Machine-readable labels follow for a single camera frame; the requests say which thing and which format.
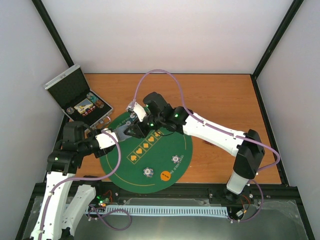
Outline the deck of playing cards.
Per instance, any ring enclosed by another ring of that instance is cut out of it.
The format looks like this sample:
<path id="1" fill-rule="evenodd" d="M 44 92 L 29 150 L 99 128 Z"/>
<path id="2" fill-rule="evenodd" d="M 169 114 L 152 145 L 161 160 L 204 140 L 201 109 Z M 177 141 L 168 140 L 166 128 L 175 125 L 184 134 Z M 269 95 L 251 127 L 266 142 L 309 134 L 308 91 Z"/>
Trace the deck of playing cards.
<path id="1" fill-rule="evenodd" d="M 125 141 L 125 140 L 127 140 L 127 139 L 129 139 L 129 138 L 131 138 L 131 136 L 130 135 L 126 135 L 125 134 L 125 130 L 128 128 L 129 126 L 128 125 L 122 125 L 122 126 L 120 126 L 120 127 L 117 127 L 115 130 L 114 130 L 114 132 L 116 133 L 116 135 L 117 135 L 117 138 L 118 138 L 118 142 L 120 143 L 120 142 L 123 142 L 123 141 Z"/>

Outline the orange big blind button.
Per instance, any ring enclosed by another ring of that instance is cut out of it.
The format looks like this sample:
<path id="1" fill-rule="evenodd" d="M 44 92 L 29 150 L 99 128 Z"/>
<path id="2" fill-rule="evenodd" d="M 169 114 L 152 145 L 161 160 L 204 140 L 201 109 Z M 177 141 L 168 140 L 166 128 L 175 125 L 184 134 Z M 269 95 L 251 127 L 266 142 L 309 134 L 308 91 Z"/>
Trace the orange big blind button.
<path id="1" fill-rule="evenodd" d="M 171 179 L 171 173 L 169 171 L 162 171 L 160 174 L 160 179 L 164 182 L 167 182 Z"/>

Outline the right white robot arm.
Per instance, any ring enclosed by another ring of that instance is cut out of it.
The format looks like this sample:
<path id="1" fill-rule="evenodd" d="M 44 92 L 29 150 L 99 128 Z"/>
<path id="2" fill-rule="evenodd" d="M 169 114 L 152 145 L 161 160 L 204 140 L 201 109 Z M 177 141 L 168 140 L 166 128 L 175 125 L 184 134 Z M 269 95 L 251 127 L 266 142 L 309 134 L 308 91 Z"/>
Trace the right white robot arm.
<path id="1" fill-rule="evenodd" d="M 124 131 L 126 135 L 141 139 L 152 130 L 165 128 L 223 149 L 235 158 L 226 184 L 226 191 L 230 194 L 240 195 L 248 182 L 255 178 L 265 156 L 265 149 L 260 145 L 261 139 L 255 130 L 243 132 L 223 127 L 184 106 L 172 107 L 157 92 L 148 94 L 143 103 L 145 106 L 133 100 L 126 107 L 126 111 L 136 115 L 136 120 Z"/>

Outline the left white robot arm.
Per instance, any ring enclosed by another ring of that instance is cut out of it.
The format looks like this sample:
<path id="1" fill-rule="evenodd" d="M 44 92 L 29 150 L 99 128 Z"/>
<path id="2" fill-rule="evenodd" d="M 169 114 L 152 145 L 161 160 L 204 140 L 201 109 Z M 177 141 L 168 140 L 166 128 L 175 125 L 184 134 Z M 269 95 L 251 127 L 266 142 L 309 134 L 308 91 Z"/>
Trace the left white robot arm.
<path id="1" fill-rule="evenodd" d="M 84 157 L 107 154 L 119 146 L 108 128 L 93 130 L 81 121 L 64 125 L 61 139 L 47 158 L 46 188 L 31 240 L 72 240 L 91 201 L 103 198 L 102 177 L 76 177 Z"/>

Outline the white blue chip stack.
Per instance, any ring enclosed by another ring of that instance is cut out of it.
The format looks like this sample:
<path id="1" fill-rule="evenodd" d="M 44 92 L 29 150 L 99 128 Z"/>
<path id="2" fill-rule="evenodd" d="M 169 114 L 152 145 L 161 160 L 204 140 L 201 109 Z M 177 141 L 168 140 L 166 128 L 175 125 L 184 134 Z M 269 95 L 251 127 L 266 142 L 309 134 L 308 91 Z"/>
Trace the white blue chip stack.
<path id="1" fill-rule="evenodd" d="M 177 164 L 180 162 L 181 158 L 178 155 L 175 155 L 171 158 L 172 162 Z"/>
<path id="2" fill-rule="evenodd" d="M 146 167 L 143 169 L 143 174 L 147 177 L 147 178 L 152 178 L 154 175 L 154 170 L 150 167 Z"/>

